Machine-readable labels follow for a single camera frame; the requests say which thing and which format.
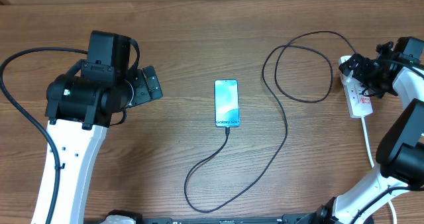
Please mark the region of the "blue Galaxy smartphone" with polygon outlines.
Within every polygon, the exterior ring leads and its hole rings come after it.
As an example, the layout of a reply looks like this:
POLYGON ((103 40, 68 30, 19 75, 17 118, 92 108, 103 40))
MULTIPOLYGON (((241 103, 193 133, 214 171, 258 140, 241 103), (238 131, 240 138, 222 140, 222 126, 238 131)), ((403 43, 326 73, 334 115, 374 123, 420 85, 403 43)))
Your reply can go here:
POLYGON ((215 126, 238 127, 240 125, 239 85, 236 80, 216 80, 215 126))

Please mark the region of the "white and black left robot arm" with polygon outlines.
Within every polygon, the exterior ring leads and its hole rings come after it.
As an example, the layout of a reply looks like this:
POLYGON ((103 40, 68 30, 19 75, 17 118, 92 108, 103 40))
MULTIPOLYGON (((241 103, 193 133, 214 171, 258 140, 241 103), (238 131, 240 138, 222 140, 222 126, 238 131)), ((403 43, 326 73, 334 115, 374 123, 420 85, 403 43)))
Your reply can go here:
POLYGON ((4 96, 44 136, 46 160, 33 223, 83 223, 91 175, 115 113, 162 98, 152 66, 129 63, 137 41, 94 30, 86 56, 47 88, 46 126, 7 91, 4 96))

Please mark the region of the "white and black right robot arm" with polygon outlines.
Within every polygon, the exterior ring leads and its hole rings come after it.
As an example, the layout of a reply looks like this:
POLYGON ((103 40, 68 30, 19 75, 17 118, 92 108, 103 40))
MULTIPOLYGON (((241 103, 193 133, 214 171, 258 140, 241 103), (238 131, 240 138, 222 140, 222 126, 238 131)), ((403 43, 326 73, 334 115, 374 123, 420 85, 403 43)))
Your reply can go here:
POLYGON ((299 223, 371 223, 372 214, 395 197, 423 191, 423 41, 401 37, 376 47, 373 60, 360 54, 339 59, 350 115, 371 97, 389 93, 403 112, 380 141, 375 166, 352 189, 333 197, 299 223))

